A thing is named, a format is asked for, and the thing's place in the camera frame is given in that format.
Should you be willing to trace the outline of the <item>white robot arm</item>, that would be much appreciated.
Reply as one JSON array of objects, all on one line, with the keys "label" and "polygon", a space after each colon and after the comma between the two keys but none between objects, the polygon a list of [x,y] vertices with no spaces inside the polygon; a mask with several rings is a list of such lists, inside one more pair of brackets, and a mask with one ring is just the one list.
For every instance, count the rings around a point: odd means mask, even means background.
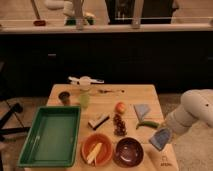
[{"label": "white robot arm", "polygon": [[183,93],[180,105],[166,116],[165,122],[174,133],[181,135],[198,120],[213,127],[213,89]]}]

